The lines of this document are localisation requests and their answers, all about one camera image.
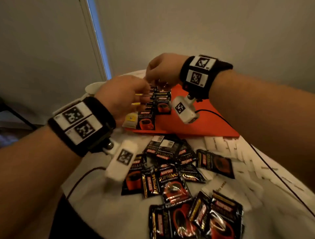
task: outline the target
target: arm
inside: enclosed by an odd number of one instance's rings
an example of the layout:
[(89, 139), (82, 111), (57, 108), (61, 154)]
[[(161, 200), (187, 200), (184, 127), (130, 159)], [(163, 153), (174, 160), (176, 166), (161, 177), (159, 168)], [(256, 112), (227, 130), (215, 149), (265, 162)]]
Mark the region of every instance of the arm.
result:
[[(162, 54), (147, 68), (146, 79), (169, 87), (181, 83), (188, 56)], [(315, 191), (315, 95), (284, 85), (223, 71), (215, 78), (209, 100), (247, 141)]]
[[(132, 76), (110, 80), (95, 97), (116, 121), (142, 110), (149, 84)], [(58, 191), (81, 159), (44, 126), (11, 146), (0, 149), (0, 238), (12, 236), (29, 222)]]

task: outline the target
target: orange tray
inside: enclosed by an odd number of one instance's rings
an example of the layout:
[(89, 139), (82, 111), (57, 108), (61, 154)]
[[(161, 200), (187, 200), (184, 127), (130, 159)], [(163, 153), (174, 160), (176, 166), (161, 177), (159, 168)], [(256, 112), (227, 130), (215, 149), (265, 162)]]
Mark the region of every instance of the orange tray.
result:
[[(180, 85), (172, 88), (172, 99), (176, 96), (186, 96)], [(208, 109), (218, 113), (218, 111), (210, 104), (209, 100), (203, 102), (195, 102), (196, 110)], [(174, 109), (170, 115), (157, 115), (155, 117), (155, 130), (131, 130), (135, 133), (150, 133), (150, 134), (171, 134), (175, 133), (182, 136), (224, 136), (224, 137), (239, 137), (232, 127), (224, 122), (220, 117), (207, 111), (199, 112), (200, 117), (192, 124), (184, 124), (175, 113)]]

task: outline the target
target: fist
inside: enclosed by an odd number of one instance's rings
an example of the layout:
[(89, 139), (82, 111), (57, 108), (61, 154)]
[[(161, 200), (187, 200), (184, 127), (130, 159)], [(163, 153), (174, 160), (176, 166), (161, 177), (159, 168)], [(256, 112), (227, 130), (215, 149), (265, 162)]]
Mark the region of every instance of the fist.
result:
[(188, 58), (189, 56), (174, 53), (163, 53), (157, 56), (150, 61), (146, 69), (146, 80), (159, 88), (170, 90), (181, 83), (180, 70)]
[(149, 94), (149, 83), (141, 78), (125, 75), (108, 80), (95, 94), (98, 99), (112, 114), (116, 123), (121, 125), (127, 114), (143, 111), (145, 105), (132, 105), (132, 103), (147, 103), (150, 97), (136, 94)]

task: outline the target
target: wall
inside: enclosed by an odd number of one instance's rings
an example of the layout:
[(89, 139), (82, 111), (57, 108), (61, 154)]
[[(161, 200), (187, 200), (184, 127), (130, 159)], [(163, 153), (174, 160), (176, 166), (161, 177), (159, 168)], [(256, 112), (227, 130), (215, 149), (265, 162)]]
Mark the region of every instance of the wall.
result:
[(314, 0), (98, 0), (112, 74), (163, 52), (205, 54), (237, 71), (315, 92)]
[(43, 124), (95, 81), (102, 78), (78, 0), (0, 1), (0, 97), (9, 105)]

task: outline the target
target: wristband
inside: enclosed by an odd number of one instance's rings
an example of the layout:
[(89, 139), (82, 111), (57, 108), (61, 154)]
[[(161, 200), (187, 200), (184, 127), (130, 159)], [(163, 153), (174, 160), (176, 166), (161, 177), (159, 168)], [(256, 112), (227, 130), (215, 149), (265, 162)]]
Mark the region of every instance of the wristband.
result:
[(48, 125), (80, 157), (108, 138), (116, 128), (111, 113), (94, 97), (63, 107), (48, 120)]
[(196, 99), (208, 99), (210, 87), (221, 71), (233, 69), (233, 65), (206, 55), (189, 57), (181, 71), (183, 90)]

